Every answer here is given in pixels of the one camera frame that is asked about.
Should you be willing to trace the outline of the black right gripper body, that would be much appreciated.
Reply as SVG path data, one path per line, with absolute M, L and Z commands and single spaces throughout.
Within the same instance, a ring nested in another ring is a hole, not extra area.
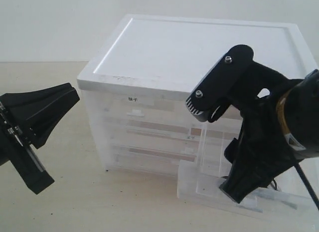
M 239 109 L 243 118 L 239 136 L 244 133 L 251 141 L 260 141 L 269 136 L 284 136 L 276 106 L 280 97 L 298 83 L 298 79 L 288 79 L 253 61 L 227 97 L 231 105 Z

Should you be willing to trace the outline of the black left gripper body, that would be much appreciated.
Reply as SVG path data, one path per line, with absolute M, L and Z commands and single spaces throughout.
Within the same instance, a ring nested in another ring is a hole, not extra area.
M 12 113 L 0 100 L 0 164 L 11 162 L 25 185 L 36 195 L 54 183 L 30 142 L 15 122 Z

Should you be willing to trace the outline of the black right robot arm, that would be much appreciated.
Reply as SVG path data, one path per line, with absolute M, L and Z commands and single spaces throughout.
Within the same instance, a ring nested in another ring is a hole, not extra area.
M 288 79 L 256 62 L 217 64 L 208 91 L 214 122 L 229 106 L 243 118 L 239 136 L 224 155 L 232 167 L 220 189 L 234 202 L 295 168 L 314 201 L 300 162 L 319 155 L 319 72 Z

